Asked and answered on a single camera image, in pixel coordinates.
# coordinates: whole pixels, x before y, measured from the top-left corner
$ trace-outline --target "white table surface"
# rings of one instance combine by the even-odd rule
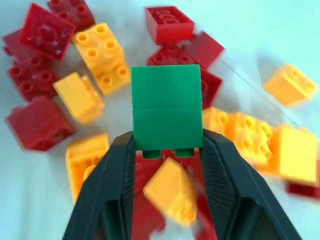
[[[45,6],[45,0],[35,0]],[[276,125],[283,121],[320,136],[319,95],[312,102],[285,109],[261,87],[283,63],[293,64],[320,82],[320,2],[318,0],[87,0],[97,22],[106,22],[122,44],[130,66],[142,66],[157,47],[146,29],[144,6],[176,5],[225,48],[210,69],[224,85],[215,106],[245,112]],[[0,1],[0,36],[21,28],[30,2]],[[26,103],[8,79],[11,59],[0,51],[0,240],[59,240],[73,203],[65,167],[67,145],[75,139],[107,131],[114,138],[132,130],[130,86],[104,97],[99,120],[79,126],[75,135],[47,153],[23,152],[4,118]],[[70,46],[59,75],[88,74]],[[318,202],[288,195],[281,181],[266,178],[304,240],[320,239]],[[192,239],[189,231],[169,224],[153,239]]]

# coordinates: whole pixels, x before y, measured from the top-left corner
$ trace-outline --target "white background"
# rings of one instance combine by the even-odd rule
[[[41,6],[45,0],[36,0]],[[283,121],[309,128],[320,136],[320,99],[317,96],[296,108],[285,109],[261,87],[283,63],[302,69],[319,83],[320,2],[318,0],[87,0],[96,22],[106,22],[122,44],[130,66],[144,65],[157,47],[146,30],[144,6],[177,5],[225,48],[226,53],[210,70],[224,85],[215,106],[240,111],[272,125]],[[30,2],[0,1],[0,35],[22,27]],[[114,138],[132,129],[130,86],[104,97],[102,118],[78,126],[75,135],[47,153],[23,152],[5,123],[5,117],[26,103],[8,79],[11,59],[0,51],[0,240],[59,240],[73,203],[65,167],[67,145],[85,136],[107,131]],[[87,74],[71,45],[60,77],[74,71]],[[267,179],[280,204],[304,240],[320,239],[320,205],[289,196],[279,180]],[[192,239],[188,231],[169,224],[154,239]]]

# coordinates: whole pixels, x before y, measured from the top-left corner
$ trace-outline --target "green lego brick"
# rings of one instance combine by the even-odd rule
[[[133,109],[133,131],[137,150],[201,148],[202,106]]]
[[[131,79],[134,109],[202,104],[199,65],[136,66]]]

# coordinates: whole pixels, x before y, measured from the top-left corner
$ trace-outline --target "yellow lego brick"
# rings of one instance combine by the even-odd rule
[[[103,73],[125,62],[122,47],[105,23],[78,32],[73,42],[92,73]]]
[[[264,121],[241,112],[229,113],[225,137],[231,140],[240,155],[250,164],[266,165],[272,153],[268,142],[271,127]]]
[[[264,88],[286,107],[306,101],[318,91],[315,82],[291,65],[277,71]]]
[[[160,212],[183,226],[196,220],[196,187],[180,164],[170,157],[144,186],[143,194]]]
[[[225,126],[228,122],[228,114],[218,108],[210,107],[203,110],[203,128],[209,131],[225,135]]]
[[[281,125],[273,129],[270,140],[272,158],[260,172],[304,185],[319,185],[317,137],[305,129]]]
[[[108,95],[129,84],[131,72],[126,64],[121,64],[109,71],[93,73],[93,77],[103,95]]]
[[[65,162],[74,202],[77,200],[84,181],[108,149],[109,138],[105,133],[76,141],[68,146]]]
[[[78,122],[88,124],[102,115],[105,104],[86,76],[80,78],[75,72],[53,86]]]

